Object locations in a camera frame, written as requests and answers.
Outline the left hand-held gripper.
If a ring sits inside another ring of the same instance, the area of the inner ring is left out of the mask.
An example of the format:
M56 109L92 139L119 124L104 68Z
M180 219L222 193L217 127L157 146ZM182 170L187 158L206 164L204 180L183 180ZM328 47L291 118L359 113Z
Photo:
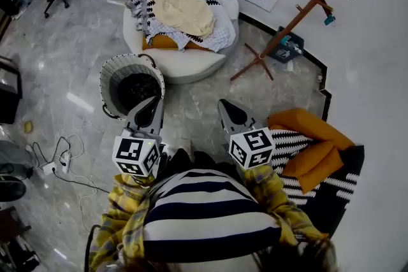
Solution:
M164 101L150 97L135 106L127 116L120 136L115 137L112 161L121 173L148 177L163 151Z

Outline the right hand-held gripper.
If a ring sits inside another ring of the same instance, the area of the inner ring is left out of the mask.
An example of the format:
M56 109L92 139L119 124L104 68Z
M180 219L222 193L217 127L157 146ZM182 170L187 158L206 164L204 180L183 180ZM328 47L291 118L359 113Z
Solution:
M236 101L220 99L217 110L231 162L240 169L268 164L275 152L271 130L257 123L249 109Z

